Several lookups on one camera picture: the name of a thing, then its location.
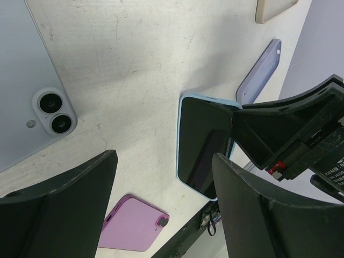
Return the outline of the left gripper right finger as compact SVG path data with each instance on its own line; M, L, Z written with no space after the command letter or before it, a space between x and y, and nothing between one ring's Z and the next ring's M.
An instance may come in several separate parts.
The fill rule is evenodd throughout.
M222 154L212 172L229 257L343 257L343 206L280 188Z

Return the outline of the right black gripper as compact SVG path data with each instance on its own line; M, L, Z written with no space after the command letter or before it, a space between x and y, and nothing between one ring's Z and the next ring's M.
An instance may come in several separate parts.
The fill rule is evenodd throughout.
M343 79L233 112L231 137L253 164L278 181L313 171L310 183L343 202Z

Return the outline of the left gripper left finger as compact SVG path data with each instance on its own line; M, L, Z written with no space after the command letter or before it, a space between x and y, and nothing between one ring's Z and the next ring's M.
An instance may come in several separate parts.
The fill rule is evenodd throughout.
M115 150L1 198L1 257L95 257Z

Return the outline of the lilac phone case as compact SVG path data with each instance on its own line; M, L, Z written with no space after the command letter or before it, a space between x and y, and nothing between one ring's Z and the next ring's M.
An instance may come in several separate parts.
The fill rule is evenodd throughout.
M273 39L239 85L235 97L241 105L252 104L257 99L273 73L281 57L282 42Z

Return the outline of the phone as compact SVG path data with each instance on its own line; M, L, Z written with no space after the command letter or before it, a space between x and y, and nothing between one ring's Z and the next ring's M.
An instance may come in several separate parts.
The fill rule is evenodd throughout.
M70 134L77 115L25 1L1 1L1 171Z
M128 193L105 218L98 247L145 252L169 219L168 213Z
M233 112L242 105L228 99L183 93L177 116L176 177L207 200L217 200L212 174L216 153L230 157Z

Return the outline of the cream phone case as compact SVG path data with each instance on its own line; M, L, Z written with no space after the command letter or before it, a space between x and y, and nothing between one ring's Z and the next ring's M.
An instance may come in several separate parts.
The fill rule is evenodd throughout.
M255 22L265 24L298 2L299 0L257 0Z

